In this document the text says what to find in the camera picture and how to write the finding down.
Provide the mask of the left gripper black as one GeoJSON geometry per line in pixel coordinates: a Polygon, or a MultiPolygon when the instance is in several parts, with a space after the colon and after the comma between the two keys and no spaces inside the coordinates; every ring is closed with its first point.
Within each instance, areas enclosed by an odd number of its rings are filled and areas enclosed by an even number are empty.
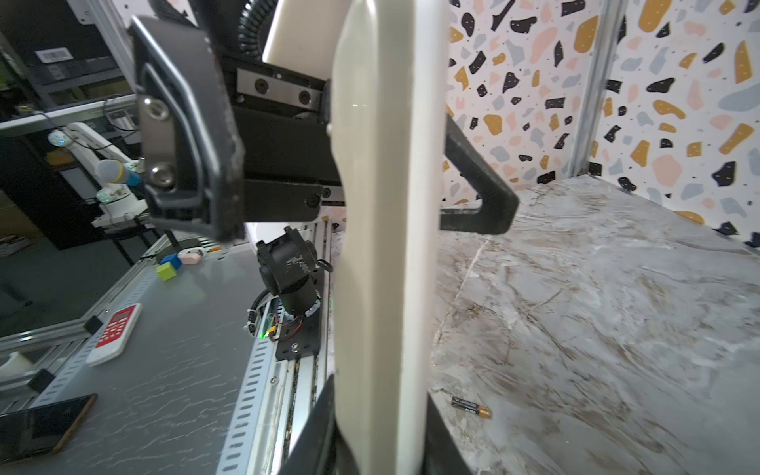
{"type": "Polygon", "coordinates": [[[306,223],[344,206],[328,79],[224,55],[224,82],[203,31],[142,16],[131,33],[154,225],[234,241],[243,221],[306,223]]]}

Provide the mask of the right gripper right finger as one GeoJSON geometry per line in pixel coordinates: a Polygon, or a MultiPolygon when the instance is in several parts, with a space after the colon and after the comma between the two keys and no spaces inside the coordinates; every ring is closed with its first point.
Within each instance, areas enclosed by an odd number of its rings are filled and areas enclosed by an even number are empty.
{"type": "Polygon", "coordinates": [[[431,395],[427,396],[423,473],[425,475],[471,474],[431,395]]]}

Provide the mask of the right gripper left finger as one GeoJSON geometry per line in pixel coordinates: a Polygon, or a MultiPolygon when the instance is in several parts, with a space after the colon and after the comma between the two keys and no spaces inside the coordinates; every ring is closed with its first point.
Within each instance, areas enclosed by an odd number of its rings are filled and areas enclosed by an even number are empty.
{"type": "Polygon", "coordinates": [[[280,474],[355,474],[356,462],[336,422],[334,375],[309,414],[306,425],[282,465],[280,474]]]}

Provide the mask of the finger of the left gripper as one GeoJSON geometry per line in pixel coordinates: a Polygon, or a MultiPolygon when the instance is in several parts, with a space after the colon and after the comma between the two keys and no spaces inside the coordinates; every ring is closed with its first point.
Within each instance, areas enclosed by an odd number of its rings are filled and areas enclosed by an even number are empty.
{"type": "Polygon", "coordinates": [[[446,117],[445,157],[480,196],[481,205],[478,209],[444,209],[439,215],[439,228],[480,235],[507,233],[517,215],[520,199],[449,116],[446,117]]]}

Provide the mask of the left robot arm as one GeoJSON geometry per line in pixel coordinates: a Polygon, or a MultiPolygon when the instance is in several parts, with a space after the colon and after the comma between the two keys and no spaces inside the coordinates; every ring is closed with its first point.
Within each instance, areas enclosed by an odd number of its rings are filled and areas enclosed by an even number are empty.
{"type": "Polygon", "coordinates": [[[518,197],[445,111],[447,6],[435,1],[168,2],[136,17],[142,176],[160,227],[231,241],[324,208],[427,221],[435,167],[477,192],[445,231],[501,235],[518,197]]]}

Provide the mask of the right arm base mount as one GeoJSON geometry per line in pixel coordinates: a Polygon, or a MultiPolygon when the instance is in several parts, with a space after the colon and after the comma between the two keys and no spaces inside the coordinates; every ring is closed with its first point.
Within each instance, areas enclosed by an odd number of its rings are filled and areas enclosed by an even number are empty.
{"type": "Polygon", "coordinates": [[[325,277],[332,265],[300,232],[286,226],[269,243],[255,245],[264,290],[247,310],[245,328],[275,345],[278,361],[315,356],[322,348],[325,277]]]}

